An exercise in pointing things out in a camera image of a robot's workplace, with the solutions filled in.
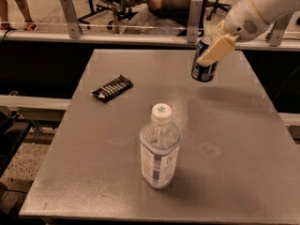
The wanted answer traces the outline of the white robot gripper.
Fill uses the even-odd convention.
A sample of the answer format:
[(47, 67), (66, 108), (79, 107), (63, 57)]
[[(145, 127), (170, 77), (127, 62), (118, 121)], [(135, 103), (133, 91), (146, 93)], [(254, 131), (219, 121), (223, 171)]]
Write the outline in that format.
[(251, 41), (264, 33), (270, 23), (256, 9), (252, 0), (240, 0), (212, 30), (213, 42), (197, 59), (208, 67), (232, 53), (239, 37), (241, 42)]

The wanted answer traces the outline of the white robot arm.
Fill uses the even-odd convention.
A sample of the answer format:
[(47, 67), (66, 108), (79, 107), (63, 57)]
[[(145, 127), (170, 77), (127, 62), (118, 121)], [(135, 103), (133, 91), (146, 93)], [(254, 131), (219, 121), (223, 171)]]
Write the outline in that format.
[(235, 50), (237, 42), (251, 41), (272, 23), (300, 9), (300, 0), (240, 0), (212, 31), (212, 42), (197, 62), (208, 67)]

